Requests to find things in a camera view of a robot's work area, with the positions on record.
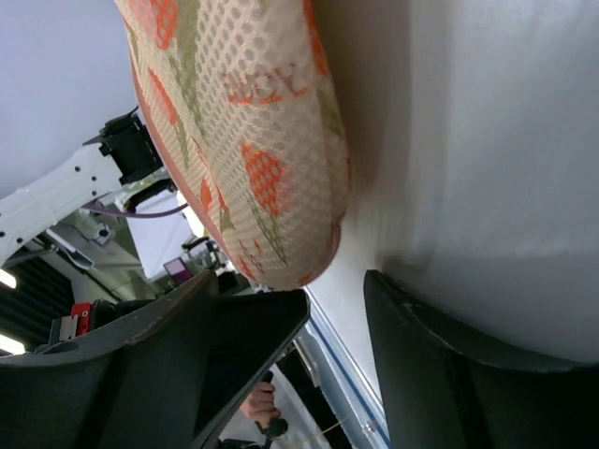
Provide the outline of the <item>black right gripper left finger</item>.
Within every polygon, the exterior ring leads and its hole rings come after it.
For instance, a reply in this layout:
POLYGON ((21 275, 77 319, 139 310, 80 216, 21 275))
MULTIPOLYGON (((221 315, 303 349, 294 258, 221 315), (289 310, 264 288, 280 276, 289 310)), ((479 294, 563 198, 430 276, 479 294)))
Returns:
POLYGON ((2 447, 191 447, 217 292, 204 272, 86 335, 3 357, 2 447))

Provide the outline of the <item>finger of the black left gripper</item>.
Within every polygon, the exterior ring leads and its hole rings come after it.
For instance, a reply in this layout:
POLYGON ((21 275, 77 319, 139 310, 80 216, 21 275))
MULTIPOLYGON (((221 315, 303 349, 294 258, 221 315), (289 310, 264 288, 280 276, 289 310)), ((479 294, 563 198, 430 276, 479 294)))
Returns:
POLYGON ((217 298, 192 446, 214 448, 239 405, 309 317, 301 289, 217 298))

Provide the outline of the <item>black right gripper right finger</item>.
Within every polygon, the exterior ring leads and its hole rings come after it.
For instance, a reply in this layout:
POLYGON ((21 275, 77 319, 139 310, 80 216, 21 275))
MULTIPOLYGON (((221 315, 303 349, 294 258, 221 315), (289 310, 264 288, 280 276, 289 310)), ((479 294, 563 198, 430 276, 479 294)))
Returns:
POLYGON ((395 448, 594 448, 598 367, 496 339, 378 270, 363 294, 395 448))

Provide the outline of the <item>peach patterned laundry bag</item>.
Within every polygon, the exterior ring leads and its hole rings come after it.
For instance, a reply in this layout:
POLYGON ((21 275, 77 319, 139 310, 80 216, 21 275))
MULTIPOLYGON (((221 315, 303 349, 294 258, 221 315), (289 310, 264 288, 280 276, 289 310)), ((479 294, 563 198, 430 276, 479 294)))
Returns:
POLYGON ((188 206, 249 279, 289 290, 337 252, 350 190, 308 1, 121 1, 149 134, 188 206))

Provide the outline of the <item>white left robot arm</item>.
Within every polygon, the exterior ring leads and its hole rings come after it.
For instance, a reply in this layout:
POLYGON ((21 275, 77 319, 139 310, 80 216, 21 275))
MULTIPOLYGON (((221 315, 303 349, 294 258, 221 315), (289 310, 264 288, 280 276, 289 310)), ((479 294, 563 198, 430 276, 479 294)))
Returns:
MULTIPOLYGON (((135 113, 1 202, 1 262, 71 212, 160 168, 135 113)), ((300 290, 223 295, 210 270, 93 330, 1 360, 5 448, 215 448, 309 317, 300 290)))

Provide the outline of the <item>person's hand in background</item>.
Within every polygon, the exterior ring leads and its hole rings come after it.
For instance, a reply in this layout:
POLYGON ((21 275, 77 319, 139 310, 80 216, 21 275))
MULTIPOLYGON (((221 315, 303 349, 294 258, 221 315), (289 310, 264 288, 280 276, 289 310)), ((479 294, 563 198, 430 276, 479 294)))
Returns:
POLYGON ((275 387, 270 382, 260 382, 239 407, 243 415, 266 427, 271 420, 281 417, 274 403, 275 387))

